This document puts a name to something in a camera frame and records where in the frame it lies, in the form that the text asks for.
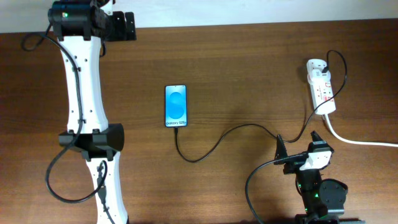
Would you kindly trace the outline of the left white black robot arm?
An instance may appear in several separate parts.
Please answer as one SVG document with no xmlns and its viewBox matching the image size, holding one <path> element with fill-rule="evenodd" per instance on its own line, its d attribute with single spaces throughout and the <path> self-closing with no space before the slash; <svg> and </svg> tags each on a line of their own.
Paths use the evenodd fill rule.
<svg viewBox="0 0 398 224">
<path fill-rule="evenodd" d="M 59 135 L 65 151 L 79 152 L 93 181 L 98 223 L 129 223 L 123 203 L 119 160 L 122 124 L 107 120 L 100 83 L 106 42 L 136 39 L 133 12 L 114 11 L 114 1 L 55 1 L 48 19 L 62 51 L 67 78 L 67 130 Z"/>
</svg>

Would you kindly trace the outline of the blue screen Galaxy smartphone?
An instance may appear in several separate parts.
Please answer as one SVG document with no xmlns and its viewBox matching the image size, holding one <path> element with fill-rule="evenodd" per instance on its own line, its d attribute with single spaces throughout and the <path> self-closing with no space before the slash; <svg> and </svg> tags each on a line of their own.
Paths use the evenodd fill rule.
<svg viewBox="0 0 398 224">
<path fill-rule="evenodd" d="M 165 126 L 167 128 L 185 127 L 187 119 L 187 87 L 168 85 L 165 87 Z"/>
</svg>

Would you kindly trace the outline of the white USB charger plug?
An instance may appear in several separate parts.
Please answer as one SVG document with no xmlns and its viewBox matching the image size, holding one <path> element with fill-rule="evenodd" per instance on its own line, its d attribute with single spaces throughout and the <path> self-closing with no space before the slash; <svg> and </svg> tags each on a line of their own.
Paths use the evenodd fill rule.
<svg viewBox="0 0 398 224">
<path fill-rule="evenodd" d="M 310 59 L 307 64 L 307 80 L 309 84 L 330 81 L 331 73 L 324 72 L 327 64 L 322 59 Z"/>
</svg>

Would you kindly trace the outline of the white power strip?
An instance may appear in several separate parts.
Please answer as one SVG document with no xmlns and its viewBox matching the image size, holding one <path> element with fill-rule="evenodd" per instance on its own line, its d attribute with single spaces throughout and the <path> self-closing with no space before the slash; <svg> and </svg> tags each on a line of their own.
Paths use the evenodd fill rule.
<svg viewBox="0 0 398 224">
<path fill-rule="evenodd" d="M 310 85 L 315 114 L 325 115 L 334 112 L 336 105 L 334 99 L 332 99 L 333 90 L 330 73 L 321 74 L 315 72 L 314 74 L 308 74 L 307 79 Z"/>
</svg>

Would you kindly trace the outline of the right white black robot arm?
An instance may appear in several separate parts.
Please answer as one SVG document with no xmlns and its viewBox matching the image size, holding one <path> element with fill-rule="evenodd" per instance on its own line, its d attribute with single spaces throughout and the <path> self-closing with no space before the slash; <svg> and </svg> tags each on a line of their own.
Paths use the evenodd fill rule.
<svg viewBox="0 0 398 224">
<path fill-rule="evenodd" d="M 315 131 L 312 142 L 300 154 L 287 154 L 281 135 L 277 136 L 275 165 L 283 165 L 283 173 L 295 175 L 295 185 L 305 207 L 295 216 L 295 223 L 338 223 L 344 214 L 348 186 L 335 179 L 322 179 L 320 171 L 330 165 L 334 149 Z"/>
</svg>

